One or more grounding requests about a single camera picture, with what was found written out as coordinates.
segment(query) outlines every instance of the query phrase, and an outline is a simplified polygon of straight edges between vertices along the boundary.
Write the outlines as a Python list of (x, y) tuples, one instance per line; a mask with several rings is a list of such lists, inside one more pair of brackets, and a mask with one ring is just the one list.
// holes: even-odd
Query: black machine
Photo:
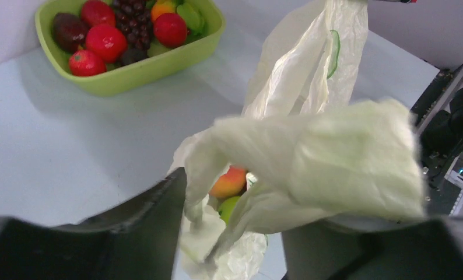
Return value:
[[(451, 159), (463, 151), (463, 66), (440, 73), (412, 111), (431, 218), (375, 232), (330, 220), (284, 232), (284, 279), (463, 280), (463, 218), (432, 218), (448, 215), (463, 199), (461, 191), (441, 184)], [(0, 280), (170, 280), (185, 186), (179, 168), (78, 225), (47, 228), (0, 217)]]

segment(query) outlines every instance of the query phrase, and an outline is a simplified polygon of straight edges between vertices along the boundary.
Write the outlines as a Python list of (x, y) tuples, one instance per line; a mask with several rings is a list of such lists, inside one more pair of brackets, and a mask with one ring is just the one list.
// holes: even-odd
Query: green apple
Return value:
[(225, 222), (225, 224), (228, 224), (228, 220), (230, 219), (230, 216), (232, 215), (233, 208), (235, 208), (235, 205), (237, 204), (238, 200), (240, 197), (230, 197), (227, 200), (223, 201), (221, 205), (218, 208), (218, 214), (221, 217), (221, 220)]

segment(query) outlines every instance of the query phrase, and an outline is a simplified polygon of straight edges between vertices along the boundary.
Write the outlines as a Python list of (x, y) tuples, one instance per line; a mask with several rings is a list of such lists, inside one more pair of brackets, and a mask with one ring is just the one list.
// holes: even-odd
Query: red fruit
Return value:
[(104, 62), (113, 63), (127, 49), (127, 40), (116, 27), (100, 24), (87, 33), (86, 48), (99, 55)]
[(80, 18), (89, 26), (96, 26), (102, 23), (115, 26), (115, 12), (108, 4), (100, 0), (88, 0), (82, 6)]
[(176, 13), (164, 13), (154, 22), (155, 38), (167, 48), (176, 48), (187, 39), (187, 25)]
[(68, 61), (70, 71), (75, 76), (87, 77), (106, 72), (104, 61), (92, 51), (80, 50)]

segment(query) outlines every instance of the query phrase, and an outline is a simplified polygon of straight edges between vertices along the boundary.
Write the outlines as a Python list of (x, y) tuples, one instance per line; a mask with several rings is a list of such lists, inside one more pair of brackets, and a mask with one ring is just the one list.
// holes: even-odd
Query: peach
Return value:
[(244, 169), (230, 166), (228, 172), (218, 178), (209, 195), (223, 200), (239, 194), (245, 185), (246, 173)]

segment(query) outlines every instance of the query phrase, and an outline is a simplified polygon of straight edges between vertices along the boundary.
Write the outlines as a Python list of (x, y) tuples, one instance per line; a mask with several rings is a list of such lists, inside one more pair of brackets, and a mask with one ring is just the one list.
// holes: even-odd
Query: green fruit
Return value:
[(187, 28), (189, 28), (195, 34), (202, 33), (205, 25), (205, 19), (197, 8), (192, 6), (190, 3), (183, 3), (177, 7), (177, 14), (181, 16)]
[(221, 220), (225, 222), (225, 224), (228, 224), (228, 220), (230, 219), (232, 215), (233, 208), (235, 208), (235, 205), (237, 204), (237, 201), (240, 199), (240, 197), (230, 197), (227, 200), (223, 201), (221, 205), (218, 208), (218, 214), (221, 217)]

